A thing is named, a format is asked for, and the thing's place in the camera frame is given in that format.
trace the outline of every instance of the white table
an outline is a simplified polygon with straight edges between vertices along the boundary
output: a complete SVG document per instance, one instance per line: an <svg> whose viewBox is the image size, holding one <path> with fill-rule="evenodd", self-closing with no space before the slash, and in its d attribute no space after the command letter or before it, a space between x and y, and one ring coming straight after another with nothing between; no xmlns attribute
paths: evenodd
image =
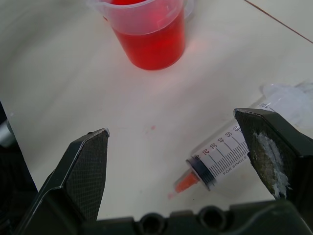
<svg viewBox="0 0 313 235"><path fill-rule="evenodd" d="M4 59L0 78L0 99L38 189L70 142L108 127L98 218L273 199L249 163L212 192L197 184L170 201L167 193L191 150L232 120L234 108L256 102L261 85L312 77L312 44L243 0L198 0L184 55L145 71L129 62L101 16L67 3L38 15L33 23L42 27L27 41L8 42L20 47ZM58 19L58 8L68 17Z"/></svg>
<svg viewBox="0 0 313 235"><path fill-rule="evenodd" d="M313 41L312 0L247 0Z"/></svg>

